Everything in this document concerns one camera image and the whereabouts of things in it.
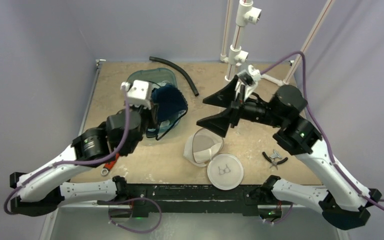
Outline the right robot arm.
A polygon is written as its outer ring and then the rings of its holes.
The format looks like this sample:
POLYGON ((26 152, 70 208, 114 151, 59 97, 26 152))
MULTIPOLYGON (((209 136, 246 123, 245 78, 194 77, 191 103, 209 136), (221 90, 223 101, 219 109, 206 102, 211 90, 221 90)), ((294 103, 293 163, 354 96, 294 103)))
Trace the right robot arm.
POLYGON ((206 105, 221 107, 222 112, 198 120, 197 125, 220 137, 225 137, 228 129, 240 120, 277 128, 273 135, 277 144, 305 164, 322 187, 300 185, 271 175, 249 195, 261 197, 268 204, 286 201, 305 206, 341 230, 364 226, 371 216, 369 207, 380 201, 381 192, 359 183, 332 156, 327 138, 301 116, 308 102, 297 87, 283 85, 270 101, 264 101, 254 93, 254 85, 256 81, 249 75, 236 75, 224 88, 203 100, 206 105))

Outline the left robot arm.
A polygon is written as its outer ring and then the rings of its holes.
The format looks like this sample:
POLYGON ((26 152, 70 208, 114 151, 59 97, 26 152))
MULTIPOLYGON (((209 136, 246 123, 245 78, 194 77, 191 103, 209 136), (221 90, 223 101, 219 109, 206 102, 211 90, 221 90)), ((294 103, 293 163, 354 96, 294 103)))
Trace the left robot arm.
POLYGON ((156 107, 126 107, 97 127, 87 129, 37 170, 13 172, 13 191, 4 202, 4 211, 9 215, 38 217, 72 203, 126 203, 131 194, 124 177, 87 183, 73 183, 71 179, 132 154, 147 129, 156 125, 156 112, 156 107))

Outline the navy blue lace bra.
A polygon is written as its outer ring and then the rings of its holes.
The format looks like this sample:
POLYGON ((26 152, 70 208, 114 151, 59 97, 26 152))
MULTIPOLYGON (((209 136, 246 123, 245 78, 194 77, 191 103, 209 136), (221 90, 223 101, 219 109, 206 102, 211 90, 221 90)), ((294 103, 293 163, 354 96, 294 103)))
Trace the navy blue lace bra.
POLYGON ((172 84, 154 88, 151 100, 157 105, 156 127, 149 127, 146 137, 161 140, 188 112, 188 103, 182 92, 172 84))

